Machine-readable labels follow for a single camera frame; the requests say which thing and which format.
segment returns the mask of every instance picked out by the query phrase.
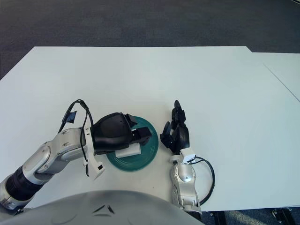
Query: black cable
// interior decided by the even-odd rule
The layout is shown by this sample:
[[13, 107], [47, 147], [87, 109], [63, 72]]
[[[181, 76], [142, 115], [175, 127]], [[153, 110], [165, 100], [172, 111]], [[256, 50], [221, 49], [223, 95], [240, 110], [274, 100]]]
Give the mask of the black cable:
[[[81, 150], [82, 150], [82, 153], [83, 153], [84, 160], [86, 162], [88, 162], [88, 160], [86, 158], [85, 151], [83, 149], [83, 130], [84, 130], [84, 125], [85, 125], [87, 117], [88, 117], [88, 112], [86, 112], [86, 114], [85, 114], [85, 119], [84, 119], [84, 122], [83, 122], [83, 125], [82, 125], [82, 128], [81, 128], [81, 132], [80, 132], [80, 147], [81, 147]], [[89, 177], [88, 167], [87, 166], [88, 165], [85, 166], [85, 174]]]
[[[86, 103], [83, 100], [78, 99], [78, 100], [72, 102], [72, 104], [69, 106], [69, 108], [67, 109], [67, 111], [66, 111], [66, 113], [65, 113], [65, 115], [64, 115], [64, 117], [62, 119], [61, 126], [60, 126], [60, 129], [59, 129], [58, 133], [60, 133], [63, 130], [65, 124], [67, 123], [67, 119], [68, 119], [69, 113], [71, 112], [73, 106], [76, 103], [79, 103], [82, 106], [82, 108], [84, 108], [85, 111], [86, 111], [85, 119], [84, 119], [84, 122], [83, 122], [83, 125], [82, 125], [82, 128], [81, 128], [81, 132], [80, 132], [80, 147], [81, 147], [81, 150], [82, 150], [82, 153], [83, 153], [84, 160], [86, 162], [88, 162], [88, 160], [86, 158], [85, 151], [83, 149], [83, 141], [82, 141], [82, 138], [83, 138], [83, 129], [84, 129], [84, 126], [85, 126], [86, 119], [87, 119], [88, 115], [89, 115], [90, 123], [91, 123], [92, 126], [94, 125], [94, 122], [93, 122], [93, 119], [92, 119], [92, 115], [91, 115], [91, 113], [89, 111], [89, 108], [88, 108], [88, 106], [86, 105]], [[89, 177], [87, 165], [85, 166], [85, 173]]]
[[81, 132], [80, 132], [80, 147], [81, 147], [81, 150], [82, 150], [82, 153], [83, 153], [84, 160], [87, 160], [87, 158], [86, 158], [86, 155], [85, 155], [85, 151], [83, 149], [83, 130], [84, 130], [84, 125], [85, 125], [87, 117], [88, 117], [88, 112], [86, 112], [86, 114], [85, 114], [85, 119], [84, 119], [84, 122], [83, 122], [83, 125], [82, 125], [82, 128], [81, 128]]
[[208, 192], [208, 194], [205, 196], [205, 198], [203, 198], [199, 204], [200, 205], [203, 205], [211, 196], [213, 190], [214, 190], [214, 187], [215, 187], [215, 171], [214, 171], [214, 168], [212, 167], [212, 165], [210, 164], [209, 161], [207, 161], [206, 159], [204, 158], [201, 158], [201, 157], [198, 157], [196, 156], [195, 158], [197, 159], [200, 159], [199, 161], [195, 162], [195, 163], [189, 163], [190, 165], [193, 165], [193, 164], [197, 164], [197, 163], [200, 163], [202, 161], [204, 161], [210, 168], [210, 171], [211, 171], [211, 176], [212, 176], [212, 184], [211, 184], [211, 187], [210, 187], [210, 191]]
[[63, 130], [65, 124], [67, 123], [68, 115], [69, 115], [69, 113], [71, 112], [73, 106], [74, 106], [76, 103], [79, 103], [79, 104], [82, 106], [82, 108], [85, 109], [85, 111], [86, 111], [87, 114], [89, 115], [89, 119], [90, 119], [90, 124], [91, 124], [91, 126], [94, 125], [93, 118], [92, 118], [92, 115], [91, 115], [91, 113], [90, 113], [90, 111], [89, 111], [88, 106], [86, 105], [86, 103], [85, 103], [83, 100], [78, 99], [78, 100], [72, 102], [72, 104], [71, 104], [71, 105], [69, 106], [69, 108], [67, 109], [67, 111], [66, 111], [64, 117], [62, 118], [61, 126], [60, 126], [60, 129], [58, 130], [58, 133], [60, 133], [60, 132]]

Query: white table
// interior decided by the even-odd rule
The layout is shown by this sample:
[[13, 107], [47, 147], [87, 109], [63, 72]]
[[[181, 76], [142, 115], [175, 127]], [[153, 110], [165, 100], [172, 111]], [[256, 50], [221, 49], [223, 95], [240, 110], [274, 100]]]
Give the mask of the white table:
[[[95, 121], [129, 113], [147, 119], [158, 134], [178, 99], [191, 146], [216, 172], [204, 211], [300, 204], [300, 104], [246, 47], [33, 48], [0, 82], [0, 180], [54, 138], [65, 110], [78, 98]], [[76, 109], [72, 126], [79, 127], [83, 111]], [[160, 143], [153, 162], [137, 172], [120, 171], [99, 156], [106, 171], [94, 182], [76, 160], [28, 206], [103, 189], [170, 201], [170, 155]], [[210, 172], [206, 165], [194, 168], [202, 199]]]
[[300, 101], [300, 54], [253, 53]]

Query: white block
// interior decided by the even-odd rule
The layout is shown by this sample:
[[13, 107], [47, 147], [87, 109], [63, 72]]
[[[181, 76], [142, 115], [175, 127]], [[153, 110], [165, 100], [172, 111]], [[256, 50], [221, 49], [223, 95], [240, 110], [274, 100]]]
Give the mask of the white block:
[[141, 153], [141, 146], [139, 143], [131, 144], [126, 149], [121, 149], [116, 151], [116, 157], [117, 158], [123, 158], [127, 156], [134, 156]]
[[196, 154], [192, 148], [181, 149], [180, 152], [182, 153], [182, 163], [195, 159]]

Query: green plate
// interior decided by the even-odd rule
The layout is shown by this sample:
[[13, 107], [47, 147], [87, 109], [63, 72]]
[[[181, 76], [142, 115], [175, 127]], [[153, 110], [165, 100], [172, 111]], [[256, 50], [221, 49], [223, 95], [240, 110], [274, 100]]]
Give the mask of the green plate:
[[155, 157], [158, 151], [158, 135], [154, 127], [145, 119], [135, 116], [137, 125], [132, 129], [148, 127], [152, 137], [148, 143], [141, 146], [141, 154], [117, 158], [116, 153], [107, 153], [108, 160], [117, 168], [124, 171], [137, 171], [147, 166]]

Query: white bracket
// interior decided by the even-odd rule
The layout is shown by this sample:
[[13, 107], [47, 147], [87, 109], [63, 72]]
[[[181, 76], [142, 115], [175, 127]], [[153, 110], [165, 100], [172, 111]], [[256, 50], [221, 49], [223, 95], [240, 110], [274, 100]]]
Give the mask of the white bracket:
[[88, 167], [88, 175], [95, 180], [103, 173], [105, 167], [102, 162], [97, 162], [95, 159], [94, 145], [90, 132], [90, 123], [86, 122], [84, 125], [84, 136], [86, 141], [86, 157], [88, 161], [86, 162], [84, 159], [83, 165]]

